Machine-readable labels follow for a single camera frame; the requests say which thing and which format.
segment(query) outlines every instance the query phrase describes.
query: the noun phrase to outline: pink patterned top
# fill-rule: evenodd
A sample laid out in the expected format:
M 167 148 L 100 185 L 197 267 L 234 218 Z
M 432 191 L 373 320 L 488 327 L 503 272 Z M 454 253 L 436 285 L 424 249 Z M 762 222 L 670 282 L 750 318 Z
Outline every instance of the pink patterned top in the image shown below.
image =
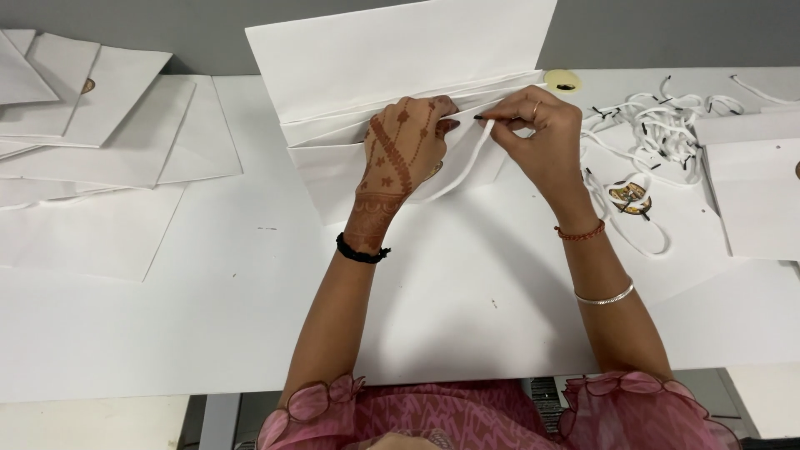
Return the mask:
M 731 430 L 709 419 L 677 381 L 642 372 L 569 380 L 570 408 L 549 435 L 517 380 L 362 388 L 346 375 L 298 391 L 273 412 L 258 450 L 364 449 L 388 432 L 451 448 L 740 449 Z

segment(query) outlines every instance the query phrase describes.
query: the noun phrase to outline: black bracelet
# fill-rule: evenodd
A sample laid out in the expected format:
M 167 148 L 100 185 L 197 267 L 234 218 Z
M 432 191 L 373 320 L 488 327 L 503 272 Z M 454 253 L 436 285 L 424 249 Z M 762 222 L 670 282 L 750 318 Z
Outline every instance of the black bracelet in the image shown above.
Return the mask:
M 359 263 L 377 264 L 381 261 L 381 259 L 386 258 L 387 253 L 392 251 L 390 248 L 382 248 L 375 256 L 372 256 L 369 253 L 361 253 L 360 251 L 355 251 L 350 248 L 350 246 L 345 242 L 344 236 L 344 233 L 339 233 L 339 236 L 336 237 L 336 247 L 339 249 L 339 253 L 341 253 L 345 258 L 358 261 Z

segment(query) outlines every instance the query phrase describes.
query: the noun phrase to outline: hand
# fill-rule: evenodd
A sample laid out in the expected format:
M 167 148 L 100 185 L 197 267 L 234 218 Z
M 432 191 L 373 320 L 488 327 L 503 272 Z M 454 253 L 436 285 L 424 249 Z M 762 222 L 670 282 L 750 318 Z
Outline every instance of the hand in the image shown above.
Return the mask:
M 540 87 L 528 86 L 481 116 L 497 120 L 492 139 L 534 182 L 565 233 L 582 234 L 596 227 L 597 216 L 581 176 L 580 109 Z M 523 128 L 536 133 L 528 139 L 514 134 Z
M 445 135 L 461 123 L 450 97 L 402 98 L 370 119 L 364 137 L 366 169 L 344 231 L 351 248 L 377 255 L 400 206 L 447 152 Z

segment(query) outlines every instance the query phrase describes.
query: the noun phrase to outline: silver bangle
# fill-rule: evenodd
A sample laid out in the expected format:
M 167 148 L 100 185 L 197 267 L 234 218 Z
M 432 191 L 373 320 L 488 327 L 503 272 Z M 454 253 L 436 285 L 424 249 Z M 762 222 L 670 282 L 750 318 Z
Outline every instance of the silver bangle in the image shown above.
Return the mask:
M 628 288 L 625 290 L 625 292 L 623 292 L 623 293 L 622 293 L 622 294 L 620 294 L 620 295 L 617 295 L 616 297 L 614 297 L 614 298 L 612 298 L 612 299 L 605 299 L 605 300 L 587 300 L 587 299 L 582 299 L 580 296 L 578 296 L 578 294 L 575 294 L 575 298 L 576 298 L 576 299 L 578 299 L 578 301 L 579 301 L 579 302 L 586 303 L 586 304 L 590 304 L 590 305 L 605 305 L 605 304 L 608 304 L 608 303 L 613 303 L 613 302 L 617 302 L 617 301 L 619 301 L 619 300 L 622 300 L 622 299 L 624 299 L 624 298 L 625 298 L 625 297 L 627 297 L 627 296 L 628 296 L 628 294 L 630 294 L 630 293 L 631 293 L 633 290 L 634 290 L 634 281 L 631 279 L 631 280 L 630 280 L 630 286 L 628 286 Z

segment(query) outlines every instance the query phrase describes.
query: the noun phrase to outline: woman's right hand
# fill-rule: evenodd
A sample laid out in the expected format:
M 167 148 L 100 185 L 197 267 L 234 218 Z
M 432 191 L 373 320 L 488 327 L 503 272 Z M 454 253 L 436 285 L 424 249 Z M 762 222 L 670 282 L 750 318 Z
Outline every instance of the woman's right hand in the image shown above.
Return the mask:
M 563 232 L 582 234 L 598 223 L 583 185 L 580 162 L 581 110 L 537 86 L 528 86 L 481 113 L 496 119 L 494 141 L 534 182 L 556 214 Z M 528 139 L 514 131 L 536 130 Z

